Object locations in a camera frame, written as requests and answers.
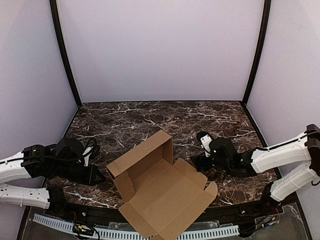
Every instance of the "white vent grille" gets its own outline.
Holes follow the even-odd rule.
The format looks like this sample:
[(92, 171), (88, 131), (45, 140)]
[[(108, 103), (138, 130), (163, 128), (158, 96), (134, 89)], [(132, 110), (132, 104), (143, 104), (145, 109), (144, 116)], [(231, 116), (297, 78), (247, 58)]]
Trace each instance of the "white vent grille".
[[(39, 214), (34, 214), (33, 221), (60, 232), (72, 235), (74, 234), (72, 232), (72, 227), (74, 224), (69, 221), (55, 219)], [(135, 231), (118, 231), (102, 227), (96, 227), (95, 229), (99, 232), (100, 239), (102, 240), (149, 240), (149, 238), (143, 238)], [(236, 235), (239, 235), (239, 227), (237, 225), (208, 230), (186, 231), (181, 234), (177, 240), (210, 240)], [(97, 239), (97, 234), (94, 233), (92, 238)]]

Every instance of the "open cardboard box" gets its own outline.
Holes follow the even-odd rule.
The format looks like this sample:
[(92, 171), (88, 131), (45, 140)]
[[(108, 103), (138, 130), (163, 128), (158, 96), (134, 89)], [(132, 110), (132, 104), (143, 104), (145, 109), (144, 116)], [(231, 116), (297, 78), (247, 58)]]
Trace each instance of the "open cardboard box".
[(160, 130), (107, 166), (125, 203), (121, 214), (144, 238), (174, 240), (216, 198), (218, 187), (182, 158)]

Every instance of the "white panel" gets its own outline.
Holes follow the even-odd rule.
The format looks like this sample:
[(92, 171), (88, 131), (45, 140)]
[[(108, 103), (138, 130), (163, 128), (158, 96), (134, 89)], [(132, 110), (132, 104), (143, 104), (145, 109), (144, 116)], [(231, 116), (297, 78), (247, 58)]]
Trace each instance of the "white panel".
[[(56, 143), (76, 111), (48, 0), (0, 1), (0, 159)], [(10, 184), (39, 187), (43, 179)], [(17, 238), (24, 207), (0, 205), (0, 239)]]
[(83, 102), (241, 100), (263, 0), (60, 0)]
[[(272, 1), (248, 108), (268, 144), (320, 126), (320, 2)], [(283, 174), (293, 165), (281, 168)], [(320, 240), (320, 188), (298, 191), (312, 236)]]

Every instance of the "black marble surface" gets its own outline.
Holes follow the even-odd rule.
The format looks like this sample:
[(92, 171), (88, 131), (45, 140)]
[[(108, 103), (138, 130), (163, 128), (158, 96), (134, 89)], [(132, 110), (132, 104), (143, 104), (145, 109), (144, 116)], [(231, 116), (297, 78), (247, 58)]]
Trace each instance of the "black marble surface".
[[(173, 136), (174, 160), (202, 152), (196, 133), (204, 130), (215, 137), (231, 138), (239, 152), (261, 143), (248, 117), (236, 101), (160, 101), (83, 104), (75, 116), (67, 137), (84, 144), (95, 137), (101, 147), (92, 162), (107, 177), (106, 182), (85, 186), (67, 179), (48, 179), (47, 186), (63, 188), (68, 202), (95, 207), (118, 208), (123, 204), (106, 166), (130, 149), (163, 129)], [(254, 177), (237, 178), (212, 169), (204, 172), (208, 181), (218, 185), (218, 196), (210, 207), (259, 200), (266, 184), (275, 181), (274, 170)]]

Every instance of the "brown cardboard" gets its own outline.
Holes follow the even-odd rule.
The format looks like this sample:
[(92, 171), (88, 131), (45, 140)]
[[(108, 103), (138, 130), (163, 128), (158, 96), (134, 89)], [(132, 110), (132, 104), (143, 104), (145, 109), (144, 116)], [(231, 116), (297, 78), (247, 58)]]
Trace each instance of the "brown cardboard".
[(144, 238), (174, 240), (216, 198), (218, 187), (182, 158), (160, 130), (107, 166), (125, 203), (119, 211)]

